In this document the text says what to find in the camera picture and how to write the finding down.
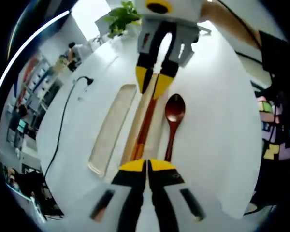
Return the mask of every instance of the spoon bowl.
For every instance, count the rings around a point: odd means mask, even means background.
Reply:
[[[184,99],[179,94],[171,96],[165,105],[165,117],[170,125],[170,138],[164,158],[165,161],[171,161],[175,133],[185,116],[185,112],[186,105]]]

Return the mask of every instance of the white table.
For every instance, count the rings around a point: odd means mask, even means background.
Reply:
[[[195,55],[180,68],[170,95],[179,93],[186,115],[175,136],[172,163],[192,192],[196,186],[213,195],[224,212],[241,218],[257,182],[261,161],[261,123],[248,74],[237,55],[216,28],[193,45]],[[83,92],[80,81],[70,97],[56,158],[47,184],[64,214],[91,191],[99,179],[87,166],[104,118],[118,90],[136,83],[136,38],[123,38],[117,52],[106,43],[71,75],[86,75],[94,83]],[[170,43],[160,47],[158,63]],[[41,123],[37,148],[45,172],[56,148],[64,103],[71,83],[63,86]],[[106,180],[116,174],[141,94],[137,93],[114,148]],[[158,157],[163,159],[169,128],[165,122]]]

